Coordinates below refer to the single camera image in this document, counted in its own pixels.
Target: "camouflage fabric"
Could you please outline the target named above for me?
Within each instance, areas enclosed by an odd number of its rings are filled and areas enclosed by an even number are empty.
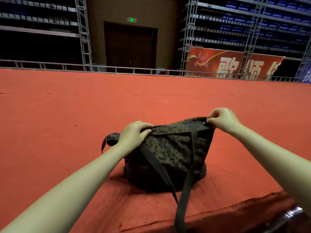
[[[195,142],[194,183],[206,175],[205,158],[214,134],[214,128],[205,122],[206,117],[191,119],[191,124],[196,125],[198,131]],[[171,125],[184,126],[163,125],[151,127],[152,132],[146,137],[142,145],[146,146],[164,166],[175,189],[181,190],[190,166],[190,156],[193,154],[191,132],[185,121]],[[113,146],[118,140],[119,134],[114,133],[107,137],[107,145]],[[161,176],[149,164],[139,147],[124,159],[124,174],[130,184],[148,192],[167,191]]]

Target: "green exit sign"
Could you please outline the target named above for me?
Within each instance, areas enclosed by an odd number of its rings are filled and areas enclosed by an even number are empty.
[[[129,18],[127,18],[127,21],[128,21],[128,22],[131,22],[131,23],[136,23],[136,22],[137,22],[137,19],[136,19],[136,18],[131,18],[131,17],[129,17]]]

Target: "red carpet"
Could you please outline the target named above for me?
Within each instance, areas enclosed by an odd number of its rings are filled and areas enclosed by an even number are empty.
[[[206,78],[0,69],[0,229],[100,155],[103,138],[232,109],[272,142],[311,160],[311,87]],[[216,130],[186,214],[198,232],[243,232],[293,205],[234,138]],[[145,194],[120,162],[71,232],[172,232],[170,193]]]

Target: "forearm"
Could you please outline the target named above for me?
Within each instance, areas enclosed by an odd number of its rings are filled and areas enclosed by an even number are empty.
[[[118,145],[110,148],[47,192],[2,232],[69,232],[126,153]]]
[[[311,162],[244,126],[231,133],[279,185],[311,216]]]

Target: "door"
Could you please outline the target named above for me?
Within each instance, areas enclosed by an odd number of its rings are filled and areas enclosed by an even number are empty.
[[[156,28],[104,22],[104,30],[107,66],[156,67]],[[132,73],[133,70],[118,69],[118,72]]]

